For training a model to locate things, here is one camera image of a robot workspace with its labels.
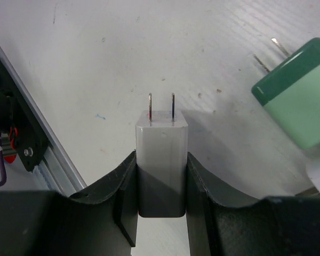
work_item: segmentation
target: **black mount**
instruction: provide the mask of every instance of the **black mount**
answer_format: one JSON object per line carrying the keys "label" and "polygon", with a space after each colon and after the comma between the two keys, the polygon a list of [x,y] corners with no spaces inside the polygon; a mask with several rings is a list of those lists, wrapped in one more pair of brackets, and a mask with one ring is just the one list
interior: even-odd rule
{"label": "black mount", "polygon": [[48,146],[47,136],[1,61],[0,132],[12,135],[12,144],[27,171],[40,163]]}
{"label": "black mount", "polygon": [[[136,154],[66,198],[0,192],[0,255],[130,256],[138,222]],[[188,154],[191,256],[320,255],[320,198],[267,197],[222,206],[220,180]],[[236,205],[248,202],[236,202]]]}

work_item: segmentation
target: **metal prong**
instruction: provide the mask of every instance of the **metal prong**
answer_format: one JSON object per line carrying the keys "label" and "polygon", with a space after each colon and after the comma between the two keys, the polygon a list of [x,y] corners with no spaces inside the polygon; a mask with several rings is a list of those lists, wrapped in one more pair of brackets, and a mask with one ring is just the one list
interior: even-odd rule
{"label": "metal prong", "polygon": [[151,122],[151,93],[148,96],[148,102],[149,102],[149,121]]}
{"label": "metal prong", "polygon": [[265,69],[265,71],[266,71],[267,73],[270,72],[270,69],[267,68],[267,66],[266,66],[255,54],[253,55],[253,57],[254,57],[254,58],[256,59],[256,61],[262,66],[262,68]]}
{"label": "metal prong", "polygon": [[174,93],[172,93],[172,122],[174,122]]}
{"label": "metal prong", "polygon": [[277,46],[277,48],[279,48],[279,50],[283,52],[284,55],[286,55],[287,58],[290,56],[285,47],[283,47],[282,44],[276,38],[272,38],[271,40]]}

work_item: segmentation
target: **white power adapter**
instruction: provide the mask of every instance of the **white power adapter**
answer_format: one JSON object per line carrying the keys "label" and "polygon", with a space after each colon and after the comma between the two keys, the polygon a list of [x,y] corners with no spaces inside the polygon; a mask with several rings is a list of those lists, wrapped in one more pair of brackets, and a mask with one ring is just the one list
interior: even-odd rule
{"label": "white power adapter", "polygon": [[142,217],[174,218],[186,211],[188,124],[180,111],[151,110],[136,126],[138,204]]}

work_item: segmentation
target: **screw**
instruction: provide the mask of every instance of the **screw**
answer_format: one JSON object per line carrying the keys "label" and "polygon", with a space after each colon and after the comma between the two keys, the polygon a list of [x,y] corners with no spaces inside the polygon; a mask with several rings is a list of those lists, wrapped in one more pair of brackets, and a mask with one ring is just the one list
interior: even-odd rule
{"label": "screw", "polygon": [[32,156],[33,155],[33,149],[32,148],[24,149],[23,154],[25,156]]}

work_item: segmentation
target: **purple wire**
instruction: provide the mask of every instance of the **purple wire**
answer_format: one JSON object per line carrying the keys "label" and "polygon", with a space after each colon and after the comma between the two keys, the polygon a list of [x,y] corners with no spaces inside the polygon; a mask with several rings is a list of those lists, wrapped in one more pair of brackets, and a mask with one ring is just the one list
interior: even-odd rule
{"label": "purple wire", "polygon": [[1,181],[0,181],[0,187],[5,185],[7,181],[7,174],[6,174],[6,168],[4,163],[4,156],[2,154],[2,150],[0,151],[0,174],[1,174]]}

